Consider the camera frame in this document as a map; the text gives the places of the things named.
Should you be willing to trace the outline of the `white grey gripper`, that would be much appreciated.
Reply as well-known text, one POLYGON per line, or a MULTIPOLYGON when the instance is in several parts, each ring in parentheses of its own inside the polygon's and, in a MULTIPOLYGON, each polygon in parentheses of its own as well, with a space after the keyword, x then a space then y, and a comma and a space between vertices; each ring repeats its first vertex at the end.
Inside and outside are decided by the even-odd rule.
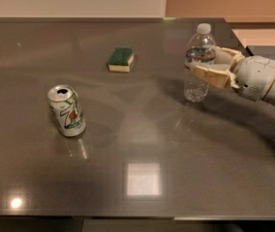
POLYGON ((239 97, 253 102, 267 94, 275 81, 275 60, 261 56, 245 58, 231 48, 214 46, 213 49, 214 65, 194 63, 191 65, 193 75, 216 88, 229 86, 239 97))

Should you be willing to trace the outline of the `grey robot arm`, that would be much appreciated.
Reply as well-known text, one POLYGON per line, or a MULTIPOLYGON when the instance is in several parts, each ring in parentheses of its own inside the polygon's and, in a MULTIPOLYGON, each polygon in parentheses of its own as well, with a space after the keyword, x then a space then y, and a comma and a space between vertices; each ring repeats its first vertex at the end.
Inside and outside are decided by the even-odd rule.
POLYGON ((230 88, 246 100, 275 106, 275 60, 262 56, 245 57, 240 51, 212 46, 213 64, 194 60, 194 76, 219 89, 230 88))

